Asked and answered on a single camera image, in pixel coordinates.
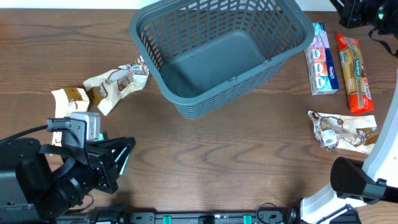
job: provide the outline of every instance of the slotted basket wall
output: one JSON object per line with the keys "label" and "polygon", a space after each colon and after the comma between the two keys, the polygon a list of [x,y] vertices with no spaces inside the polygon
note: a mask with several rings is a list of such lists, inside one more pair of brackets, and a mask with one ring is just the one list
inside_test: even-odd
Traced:
{"label": "slotted basket wall", "polygon": [[163,95],[188,118],[264,84],[314,37],[294,0],[163,0],[141,9],[129,31]]}

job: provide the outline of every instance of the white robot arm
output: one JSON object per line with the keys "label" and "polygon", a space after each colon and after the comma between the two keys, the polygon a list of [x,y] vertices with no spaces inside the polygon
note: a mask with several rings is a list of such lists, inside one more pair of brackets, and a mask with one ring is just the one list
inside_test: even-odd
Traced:
{"label": "white robot arm", "polygon": [[[398,188],[396,177],[398,170],[398,82],[379,139],[363,163],[362,170],[374,182],[383,180],[388,187]],[[301,220],[307,223],[329,224],[332,219],[346,212],[342,210],[335,213],[345,205],[361,207],[369,203],[361,197],[338,197],[332,185],[328,183],[316,194],[301,201]]]}

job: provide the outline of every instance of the white and brown package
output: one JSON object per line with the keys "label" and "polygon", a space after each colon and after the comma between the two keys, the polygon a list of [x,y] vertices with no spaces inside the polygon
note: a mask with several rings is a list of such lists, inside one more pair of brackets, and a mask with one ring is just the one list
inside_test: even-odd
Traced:
{"label": "white and brown package", "polygon": [[371,153],[378,137],[376,121],[369,116],[342,116],[308,111],[313,132],[326,151],[335,148]]}
{"label": "white and brown package", "polygon": [[140,57],[134,63],[89,78],[83,84],[92,102],[106,116],[120,99],[143,89],[148,75],[148,67]]}
{"label": "white and brown package", "polygon": [[[72,112],[86,112],[90,101],[82,88],[63,88],[51,92],[55,98],[55,117],[69,117]],[[55,132],[52,144],[61,146],[62,133]]]}

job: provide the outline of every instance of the basket bottom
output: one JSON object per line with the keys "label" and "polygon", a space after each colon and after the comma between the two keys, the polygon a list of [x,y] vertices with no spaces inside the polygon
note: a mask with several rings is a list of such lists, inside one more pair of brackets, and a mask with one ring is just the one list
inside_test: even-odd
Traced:
{"label": "basket bottom", "polygon": [[266,60],[248,33],[236,30],[185,52],[160,69],[171,92],[191,98]]}

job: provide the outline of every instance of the table surface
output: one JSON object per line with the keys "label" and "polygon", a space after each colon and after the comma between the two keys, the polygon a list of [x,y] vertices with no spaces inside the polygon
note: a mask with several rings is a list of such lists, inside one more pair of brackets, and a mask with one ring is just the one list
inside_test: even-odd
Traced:
{"label": "table surface", "polygon": [[[0,10],[0,138],[53,117],[52,90],[83,87],[140,55],[128,34],[133,10]],[[359,39],[381,128],[396,84],[397,60],[368,37],[370,27],[348,30],[335,12],[308,12],[325,22],[341,90],[312,96],[303,53],[290,58],[268,83],[195,120],[185,119],[151,77],[144,90],[101,115],[109,138],[137,144],[113,194],[92,191],[95,206],[128,202],[159,212],[255,210],[262,202],[286,207],[329,182],[333,161],[366,155],[326,152],[313,135],[307,111],[351,115],[344,89],[337,33]],[[397,48],[392,37],[383,37]],[[96,106],[90,111],[98,112]],[[45,131],[30,135],[50,143]],[[49,158],[52,168],[61,160]],[[359,209],[363,223],[397,223],[398,207]]]}

